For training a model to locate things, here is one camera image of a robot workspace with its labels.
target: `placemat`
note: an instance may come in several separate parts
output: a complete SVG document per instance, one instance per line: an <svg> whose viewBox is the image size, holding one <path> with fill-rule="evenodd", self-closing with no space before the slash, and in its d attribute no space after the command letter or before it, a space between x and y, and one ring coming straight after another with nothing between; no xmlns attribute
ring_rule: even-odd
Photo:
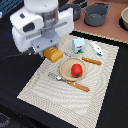
<svg viewBox="0 0 128 128"><path fill-rule="evenodd" d="M78 37L71 35L62 37L59 49L62 52L73 54L71 45L72 39L75 38ZM85 39L85 53L78 56L99 60L102 65L86 62L88 73L84 79L77 81L77 83L89 87L89 92L84 92L64 82L52 80L47 76L48 72L60 75L58 67L67 58L64 55L55 63L45 59L17 98L78 128L95 128L118 47L96 42L104 52L103 56L98 56L90 47L90 42L91 40Z"/></svg>
<svg viewBox="0 0 128 128"><path fill-rule="evenodd" d="M121 12L128 7L127 4L107 2L102 0L90 0L87 6L93 5L94 3L110 3L111 9L108 11L105 23L101 26L92 27L84 23L85 13L81 9L80 18L74 21L74 31L106 38L118 42L128 43L128 31L124 30L120 26L119 20L121 18Z"/></svg>

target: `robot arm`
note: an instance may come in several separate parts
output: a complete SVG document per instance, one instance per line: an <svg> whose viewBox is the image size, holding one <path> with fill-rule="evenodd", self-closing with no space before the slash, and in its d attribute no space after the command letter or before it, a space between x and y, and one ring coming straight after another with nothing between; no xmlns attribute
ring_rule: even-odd
<svg viewBox="0 0 128 128"><path fill-rule="evenodd" d="M24 0L24 7L10 17L16 47L36 53L56 46L60 37L74 29L73 10L58 12L58 0Z"/></svg>

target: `cable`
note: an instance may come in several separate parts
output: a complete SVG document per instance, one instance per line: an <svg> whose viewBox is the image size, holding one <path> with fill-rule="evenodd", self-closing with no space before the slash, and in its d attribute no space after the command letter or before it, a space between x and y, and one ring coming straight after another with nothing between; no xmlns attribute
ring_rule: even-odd
<svg viewBox="0 0 128 128"><path fill-rule="evenodd" d="M17 56L21 56L21 55L24 55L24 54L26 54L26 53L20 53L20 54L15 54L15 55L6 56L6 57L4 57L3 59L0 60L0 64L1 64L4 60L6 60L6 59L8 59L8 58L17 57Z"/></svg>
<svg viewBox="0 0 128 128"><path fill-rule="evenodd" d="M6 59L8 59L8 58L11 58L11 57L17 57L17 56L22 56L22 55L29 55L29 54L34 54L34 53L35 53L35 51L34 51L33 47L30 47L27 51L25 51L25 52L23 52L23 53L15 54L15 55L8 55L8 56L4 57L3 59L0 60L0 64L1 64L4 60L6 60Z"/></svg>

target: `wooden handle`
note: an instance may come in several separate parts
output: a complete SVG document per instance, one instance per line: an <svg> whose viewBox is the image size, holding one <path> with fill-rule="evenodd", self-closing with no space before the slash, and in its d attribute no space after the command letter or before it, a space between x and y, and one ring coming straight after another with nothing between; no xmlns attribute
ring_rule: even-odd
<svg viewBox="0 0 128 128"><path fill-rule="evenodd" d="M97 64L97 65L101 65L102 64L102 62L100 62L100 61L88 59L88 58L85 58L85 57L82 57L82 60L87 61L89 63Z"/></svg>
<svg viewBox="0 0 128 128"><path fill-rule="evenodd" d="M74 86L74 87L76 87L76 88L79 88L79 89L81 89L81 90L83 90L83 91L86 91L86 92L90 91L88 87L85 87L85 86L83 86L83 85L77 84L77 83L75 83L75 82L72 82L72 81L69 81L69 80L68 80L67 83L68 83L69 85Z"/></svg>

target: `bowl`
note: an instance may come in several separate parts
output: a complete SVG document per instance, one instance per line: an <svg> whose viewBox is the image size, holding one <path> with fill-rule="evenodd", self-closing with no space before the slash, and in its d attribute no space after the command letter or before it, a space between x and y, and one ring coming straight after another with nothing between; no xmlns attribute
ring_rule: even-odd
<svg viewBox="0 0 128 128"><path fill-rule="evenodd" d="M82 66L83 74L81 77L75 78L72 76L71 68L74 64L80 64ZM87 74L87 65L86 65L85 61L83 61L80 58L70 57L68 59L65 59L60 64L59 71L60 71L60 74L62 75L62 77L64 77L66 80L78 81L78 80L83 79L85 77L85 75Z"/></svg>
<svg viewBox="0 0 128 128"><path fill-rule="evenodd" d="M128 30L128 7L121 12L124 27Z"/></svg>

